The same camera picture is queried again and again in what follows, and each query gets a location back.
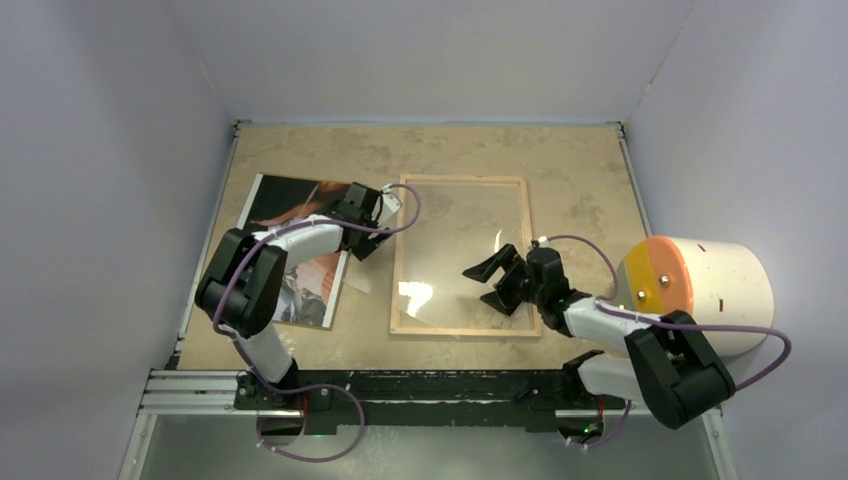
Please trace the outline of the glossy photo print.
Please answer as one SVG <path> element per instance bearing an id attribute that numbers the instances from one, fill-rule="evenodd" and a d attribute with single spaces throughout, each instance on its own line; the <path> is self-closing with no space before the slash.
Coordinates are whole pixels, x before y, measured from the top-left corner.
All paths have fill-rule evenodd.
<path id="1" fill-rule="evenodd" d="M 341 200 L 349 185 L 258 174 L 238 226 L 261 239 L 284 226 L 322 213 Z M 349 255 L 319 256 L 286 270 L 272 320 L 329 330 L 338 304 Z"/>

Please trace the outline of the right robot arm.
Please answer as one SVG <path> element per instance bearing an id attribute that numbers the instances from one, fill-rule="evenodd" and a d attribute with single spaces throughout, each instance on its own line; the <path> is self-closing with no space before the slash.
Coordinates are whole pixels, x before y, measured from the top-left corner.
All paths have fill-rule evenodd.
<path id="1" fill-rule="evenodd" d="M 572 287 L 560 254 L 540 245 L 521 256 L 506 244 L 462 274 L 485 283 L 497 270 L 502 277 L 480 298 L 486 305 L 510 315 L 531 304 L 549 329 L 624 352 L 619 358 L 592 350 L 565 363 L 561 392 L 569 404 L 584 407 L 598 396 L 635 401 L 678 429 L 735 395 L 735 380 L 690 314 L 640 316 L 606 307 Z"/>

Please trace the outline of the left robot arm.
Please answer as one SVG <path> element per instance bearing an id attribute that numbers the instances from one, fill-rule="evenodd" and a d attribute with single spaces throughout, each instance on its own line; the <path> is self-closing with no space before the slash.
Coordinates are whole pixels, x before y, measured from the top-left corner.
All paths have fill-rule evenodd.
<path id="1" fill-rule="evenodd" d="M 385 223 L 400 205 L 392 186 L 354 182 L 341 197 L 265 232 L 232 228 L 223 235 L 194 303 L 261 381 L 259 395 L 272 408 L 292 405 L 299 386 L 296 360 L 273 325 L 286 273 L 327 254 L 367 257 L 391 236 Z"/>

